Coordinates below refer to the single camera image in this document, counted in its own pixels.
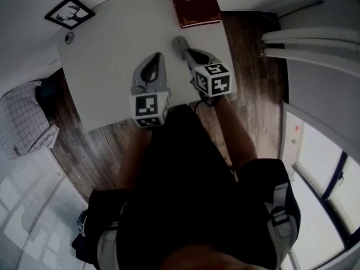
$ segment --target picture frame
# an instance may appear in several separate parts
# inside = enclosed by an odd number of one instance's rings
[[[46,14],[45,19],[72,30],[94,16],[79,0],[64,0]]]

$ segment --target person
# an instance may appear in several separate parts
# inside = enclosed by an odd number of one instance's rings
[[[94,191],[88,257],[107,269],[278,269],[300,211],[281,160],[259,159],[229,100],[216,103],[236,182],[187,105],[162,127],[137,129],[118,189]]]

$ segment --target table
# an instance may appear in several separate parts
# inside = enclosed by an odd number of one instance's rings
[[[190,85],[190,72],[172,49],[171,41],[184,36],[191,47],[213,53],[233,71],[223,24],[181,29],[172,0],[108,0],[95,7],[95,17],[72,31],[56,35],[66,81],[86,131],[131,117],[130,87],[134,69],[147,56],[165,56],[171,106],[199,100]],[[233,91],[236,91],[235,78]]]

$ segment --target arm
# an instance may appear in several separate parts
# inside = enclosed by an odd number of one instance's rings
[[[145,163],[152,132],[137,128],[121,163],[118,176],[118,189],[135,189],[137,179]]]
[[[215,111],[231,163],[235,171],[238,171],[246,162],[258,158],[254,142],[242,126],[239,117],[226,97],[220,98],[215,105]]]

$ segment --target black and white marker cube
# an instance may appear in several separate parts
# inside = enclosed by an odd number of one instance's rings
[[[169,106],[168,92],[130,96],[131,117],[141,128],[164,125]]]
[[[196,67],[196,88],[209,97],[231,93],[232,74],[223,63]]]

